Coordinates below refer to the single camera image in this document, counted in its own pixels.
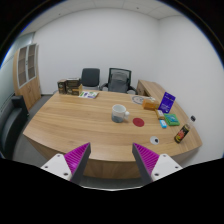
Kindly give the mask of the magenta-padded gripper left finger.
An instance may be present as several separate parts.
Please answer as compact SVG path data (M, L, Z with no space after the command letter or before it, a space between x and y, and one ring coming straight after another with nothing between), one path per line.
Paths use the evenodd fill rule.
M91 153L91 144L86 143L70 152L54 155L42 169L65 180L79 184Z

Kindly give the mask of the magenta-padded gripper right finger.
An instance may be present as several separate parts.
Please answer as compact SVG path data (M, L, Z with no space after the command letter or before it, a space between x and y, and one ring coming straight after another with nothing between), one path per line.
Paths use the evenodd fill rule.
M132 153L144 184L149 184L182 169L169 155L157 154L137 143L133 144Z

